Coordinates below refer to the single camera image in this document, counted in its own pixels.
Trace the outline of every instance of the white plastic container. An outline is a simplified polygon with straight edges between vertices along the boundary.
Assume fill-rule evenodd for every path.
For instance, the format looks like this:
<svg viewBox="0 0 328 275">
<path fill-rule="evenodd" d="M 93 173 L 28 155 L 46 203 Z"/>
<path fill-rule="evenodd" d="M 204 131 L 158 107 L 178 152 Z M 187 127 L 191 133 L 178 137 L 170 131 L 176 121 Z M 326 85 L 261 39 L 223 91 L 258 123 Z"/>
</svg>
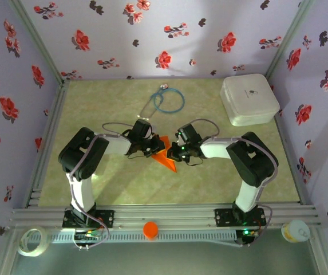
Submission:
<svg viewBox="0 0 328 275">
<path fill-rule="evenodd" d="M 287 242 L 306 242 L 310 238 L 309 227 L 298 219 L 282 225 L 281 232 Z"/>
<path fill-rule="evenodd" d="M 220 95 L 234 126 L 268 123 L 279 111 L 268 81 L 259 73 L 225 78 Z"/>
</svg>

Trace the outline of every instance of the orange object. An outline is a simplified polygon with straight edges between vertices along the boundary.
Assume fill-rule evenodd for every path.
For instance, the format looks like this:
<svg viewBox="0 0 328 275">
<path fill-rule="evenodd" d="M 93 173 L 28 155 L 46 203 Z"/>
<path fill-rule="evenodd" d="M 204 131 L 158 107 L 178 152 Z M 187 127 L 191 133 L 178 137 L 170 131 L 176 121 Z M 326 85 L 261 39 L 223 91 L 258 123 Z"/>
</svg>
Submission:
<svg viewBox="0 0 328 275">
<path fill-rule="evenodd" d="M 166 157 L 168 149 L 170 148 L 170 141 L 168 136 L 162 136 L 160 137 L 160 140 L 162 140 L 165 144 L 165 149 L 160 151 L 157 154 L 152 155 L 151 157 L 156 160 L 157 162 L 160 162 L 162 165 L 168 167 L 170 170 L 176 172 L 176 166 L 175 161 L 172 159 L 168 159 Z"/>
<path fill-rule="evenodd" d="M 159 233 L 159 228 L 154 222 L 148 222 L 143 227 L 143 234 L 148 239 L 155 239 Z"/>
</svg>

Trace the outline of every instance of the white cable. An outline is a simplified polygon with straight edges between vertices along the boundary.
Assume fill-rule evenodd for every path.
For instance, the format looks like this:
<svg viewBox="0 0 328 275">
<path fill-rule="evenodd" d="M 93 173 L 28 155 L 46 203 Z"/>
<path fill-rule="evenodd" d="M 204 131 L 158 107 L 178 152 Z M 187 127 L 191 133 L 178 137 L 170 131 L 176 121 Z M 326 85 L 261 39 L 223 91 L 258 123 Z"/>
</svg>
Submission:
<svg viewBox="0 0 328 275">
<path fill-rule="evenodd" d="M 96 243 L 94 243 L 94 244 L 92 244 L 92 245 L 86 245 L 85 248 L 83 248 L 82 246 L 78 246 L 78 245 L 75 243 L 75 241 L 73 241 L 74 244 L 75 244 L 78 248 L 80 248 L 80 250 L 81 250 L 81 249 L 86 249 L 86 250 L 88 250 L 89 248 L 93 248 L 94 246 L 97 246 L 97 245 L 99 245 L 99 244 L 101 244 L 101 243 L 107 241 L 107 240 L 109 239 L 109 236 L 110 236 L 110 232 L 109 232 L 108 227 L 107 227 L 107 226 L 105 225 L 105 223 L 103 223 L 101 220 L 95 218 L 94 216 L 91 216 L 90 214 L 88 214 L 88 213 L 87 213 L 87 212 L 81 207 L 81 205 L 78 203 L 78 201 L 77 201 L 77 199 L 76 199 L 76 197 L 75 197 L 75 195 L 74 195 L 74 191 L 73 191 L 73 182 L 70 182 L 70 191 L 71 191 L 72 200 L 75 202 L 75 204 L 76 204 L 76 206 L 78 207 L 78 209 L 80 210 L 80 212 L 82 212 L 85 216 L 87 216 L 88 218 L 92 219 L 93 221 L 96 221 L 97 223 L 99 223 L 100 225 L 102 225 L 102 226 L 104 227 L 104 229 L 106 229 L 106 231 L 107 231 L 107 235 L 105 236 L 105 238 L 103 238 L 101 241 L 96 242 Z"/>
</svg>

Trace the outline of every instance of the orange bottle cap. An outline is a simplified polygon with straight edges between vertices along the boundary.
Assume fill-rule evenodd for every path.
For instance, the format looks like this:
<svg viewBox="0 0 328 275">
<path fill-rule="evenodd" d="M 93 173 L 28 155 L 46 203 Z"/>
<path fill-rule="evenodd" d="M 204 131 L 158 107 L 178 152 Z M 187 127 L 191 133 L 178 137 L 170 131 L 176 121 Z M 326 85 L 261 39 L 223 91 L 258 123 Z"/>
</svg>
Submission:
<svg viewBox="0 0 328 275">
<path fill-rule="evenodd" d="M 159 233 L 159 228 L 154 222 L 148 222 L 143 227 L 143 234 L 148 239 L 154 239 Z"/>
</svg>

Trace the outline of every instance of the orange triangle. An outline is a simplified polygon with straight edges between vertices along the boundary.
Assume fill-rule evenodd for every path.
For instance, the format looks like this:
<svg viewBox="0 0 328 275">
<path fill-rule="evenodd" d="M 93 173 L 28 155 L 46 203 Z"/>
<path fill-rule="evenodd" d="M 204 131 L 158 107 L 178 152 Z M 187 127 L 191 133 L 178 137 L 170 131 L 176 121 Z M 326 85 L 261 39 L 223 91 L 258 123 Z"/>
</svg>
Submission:
<svg viewBox="0 0 328 275">
<path fill-rule="evenodd" d="M 166 157 L 168 149 L 170 148 L 170 141 L 168 136 L 161 136 L 160 139 L 164 142 L 165 144 L 165 149 L 160 151 L 157 154 L 152 155 L 151 157 L 156 160 L 157 162 L 160 162 L 162 165 L 168 167 L 170 170 L 176 172 L 176 167 L 175 167 L 175 161 L 172 159 L 168 159 Z"/>
</svg>

